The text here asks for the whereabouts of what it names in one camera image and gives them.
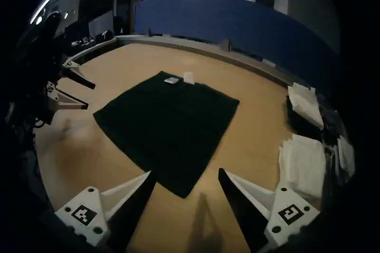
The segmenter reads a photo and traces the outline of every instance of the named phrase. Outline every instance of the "desk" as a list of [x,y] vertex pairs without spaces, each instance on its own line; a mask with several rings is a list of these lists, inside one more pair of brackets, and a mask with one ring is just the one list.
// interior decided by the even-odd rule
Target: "desk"
[[213,58],[144,44],[115,49],[85,63],[81,70],[96,84],[95,90],[68,79],[61,79],[58,87],[88,102],[88,110],[59,111],[52,125],[36,132],[41,175],[53,207],[60,208],[87,186],[104,191],[143,173],[103,134],[94,112],[161,70],[178,76],[192,71],[196,82],[239,99],[240,105],[186,199],[156,184],[127,251],[249,252],[219,184],[218,169],[275,189],[278,147],[291,137],[286,125],[287,90]]

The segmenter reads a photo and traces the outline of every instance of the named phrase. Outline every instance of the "folded white towel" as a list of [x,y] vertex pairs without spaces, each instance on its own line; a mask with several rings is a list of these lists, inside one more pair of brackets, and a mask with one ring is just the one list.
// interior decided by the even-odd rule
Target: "folded white towel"
[[323,129],[323,120],[319,111],[315,89],[309,90],[305,86],[293,83],[293,87],[288,86],[288,93],[293,111],[319,129]]
[[323,145],[293,134],[279,154],[280,176],[293,191],[306,198],[321,198],[326,158]]
[[343,136],[338,138],[338,151],[341,168],[351,177],[355,173],[354,151]]

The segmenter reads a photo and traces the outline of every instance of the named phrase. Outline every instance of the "dark green towel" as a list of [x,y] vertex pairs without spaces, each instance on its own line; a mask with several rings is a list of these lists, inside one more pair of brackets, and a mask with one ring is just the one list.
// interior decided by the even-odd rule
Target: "dark green towel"
[[[170,77],[179,81],[164,82]],[[94,117],[134,163],[144,171],[155,171],[161,185],[186,197],[238,104],[238,100],[206,85],[187,84],[161,71],[112,100]]]

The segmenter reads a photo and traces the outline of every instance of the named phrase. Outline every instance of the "blue partition wall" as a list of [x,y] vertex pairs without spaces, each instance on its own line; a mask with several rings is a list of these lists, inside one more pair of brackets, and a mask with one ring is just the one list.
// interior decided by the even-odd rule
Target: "blue partition wall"
[[136,4],[135,33],[220,42],[285,68],[326,96],[339,72],[338,56],[290,17],[246,0],[147,0]]

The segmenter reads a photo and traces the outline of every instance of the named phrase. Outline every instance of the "white cloth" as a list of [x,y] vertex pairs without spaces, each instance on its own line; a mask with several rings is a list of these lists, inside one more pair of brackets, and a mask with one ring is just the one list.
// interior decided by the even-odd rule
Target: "white cloth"
[[351,177],[355,173],[354,151],[352,145],[343,136],[338,138],[338,152],[341,168]]
[[307,119],[320,130],[323,129],[323,120],[319,112],[315,89],[309,90],[305,86],[293,83],[293,87],[288,86],[288,93],[293,111]]
[[323,145],[293,134],[284,141],[279,154],[280,179],[306,198],[321,198],[326,158]]

